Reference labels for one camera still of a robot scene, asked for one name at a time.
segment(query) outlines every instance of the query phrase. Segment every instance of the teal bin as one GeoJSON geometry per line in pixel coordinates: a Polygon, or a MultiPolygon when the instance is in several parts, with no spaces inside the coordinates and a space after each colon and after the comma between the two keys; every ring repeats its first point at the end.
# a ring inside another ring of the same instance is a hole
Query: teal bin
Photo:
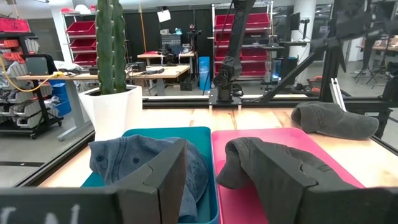
{"type": "MultiPolygon", "coordinates": [[[[209,170],[209,183],[205,193],[197,204],[197,223],[219,224],[220,213],[218,212],[210,129],[207,127],[132,129],[126,131],[123,136],[132,136],[133,134],[140,134],[156,139],[180,137],[196,145],[199,151],[204,155],[209,170]]],[[[82,187],[102,187],[104,185],[100,175],[91,174],[82,187]]]]}

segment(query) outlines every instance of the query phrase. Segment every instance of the desk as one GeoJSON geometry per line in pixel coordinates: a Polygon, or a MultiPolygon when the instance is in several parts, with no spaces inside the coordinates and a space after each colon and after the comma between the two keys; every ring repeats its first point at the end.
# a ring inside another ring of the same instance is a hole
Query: desk
{"type": "MultiPolygon", "coordinates": [[[[364,49],[364,46],[356,46],[358,48],[364,49]]],[[[375,60],[382,60],[383,55],[385,54],[384,51],[386,50],[386,46],[373,46],[372,48],[372,54],[371,54],[371,58],[369,59],[369,68],[370,70],[373,69],[373,64],[375,60]],[[380,50],[381,54],[377,55],[376,51],[380,50]]],[[[398,52],[398,47],[388,47],[387,51],[393,51],[393,52],[398,52]]],[[[398,58],[397,57],[386,57],[386,63],[388,62],[398,62],[398,58]]]]}
{"type": "MultiPolygon", "coordinates": [[[[162,67],[160,66],[152,66],[147,67],[147,70],[159,70],[162,67]]],[[[132,74],[128,74],[130,78],[133,79],[157,79],[156,90],[158,95],[165,95],[165,86],[163,79],[164,78],[177,78],[184,72],[189,70],[188,65],[178,65],[174,67],[163,67],[165,69],[164,73],[161,74],[153,74],[153,75],[142,75],[141,72],[134,72],[132,74]]],[[[21,77],[17,77],[18,80],[45,80],[49,77],[49,75],[24,75],[21,77]]],[[[74,77],[53,77],[51,80],[65,80],[65,88],[67,89],[68,99],[70,103],[70,107],[72,109],[73,119],[75,121],[75,127],[65,131],[61,135],[58,136],[59,141],[64,141],[68,137],[72,137],[73,135],[79,133],[81,130],[87,128],[91,125],[91,122],[85,122],[83,117],[83,110],[81,109],[80,100],[78,96],[78,92],[76,89],[76,85],[73,81],[82,81],[82,80],[97,80],[97,75],[90,74],[81,74],[76,75],[74,77]]]]}
{"type": "MultiPolygon", "coordinates": [[[[146,121],[143,128],[207,126],[211,131],[218,131],[296,127],[290,119],[291,112],[292,108],[144,110],[142,120],[146,121]]],[[[352,141],[321,134],[309,136],[364,186],[398,186],[398,157],[373,140],[352,141]]],[[[80,187],[91,174],[89,161],[90,149],[87,147],[40,187],[80,187]]]]}
{"type": "MultiPolygon", "coordinates": [[[[193,72],[193,58],[196,56],[196,53],[194,52],[188,52],[188,53],[181,53],[178,55],[181,58],[189,58],[189,66],[190,66],[190,71],[191,74],[194,73],[193,72]]],[[[137,58],[145,58],[147,60],[147,65],[150,65],[150,60],[152,58],[162,58],[164,57],[163,55],[159,55],[159,54],[155,54],[155,53],[148,53],[148,54],[140,54],[137,55],[137,58]]]]}

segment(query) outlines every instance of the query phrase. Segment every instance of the cactus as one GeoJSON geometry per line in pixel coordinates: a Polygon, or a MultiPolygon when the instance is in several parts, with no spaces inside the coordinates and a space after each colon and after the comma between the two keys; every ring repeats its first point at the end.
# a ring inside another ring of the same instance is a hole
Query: cactus
{"type": "Polygon", "coordinates": [[[124,19],[119,0],[98,0],[95,17],[98,80],[102,95],[126,91],[124,19]]]}
{"type": "Polygon", "coordinates": [[[114,66],[114,84],[116,92],[126,91],[126,36],[124,28],[126,23],[123,18],[123,7],[119,0],[113,0],[113,66],[114,66]]]}

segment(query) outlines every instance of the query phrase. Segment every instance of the blue denim cap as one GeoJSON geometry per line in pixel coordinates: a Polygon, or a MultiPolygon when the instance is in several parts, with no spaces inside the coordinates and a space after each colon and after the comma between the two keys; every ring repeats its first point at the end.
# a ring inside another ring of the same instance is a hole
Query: blue denim cap
{"type": "MultiPolygon", "coordinates": [[[[89,143],[90,168],[111,185],[149,162],[179,138],[154,139],[141,135],[89,143]]],[[[196,222],[197,202],[206,190],[208,168],[197,147],[187,141],[187,170],[180,220],[196,222]]]]}

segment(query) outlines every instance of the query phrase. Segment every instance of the white planter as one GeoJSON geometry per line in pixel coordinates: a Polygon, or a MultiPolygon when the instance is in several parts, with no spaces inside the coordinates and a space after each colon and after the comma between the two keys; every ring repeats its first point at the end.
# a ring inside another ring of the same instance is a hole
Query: white planter
{"type": "Polygon", "coordinates": [[[95,141],[121,137],[127,130],[138,128],[142,114],[141,86],[128,85],[124,93],[91,96],[98,88],[79,94],[83,107],[93,123],[95,141]]]}

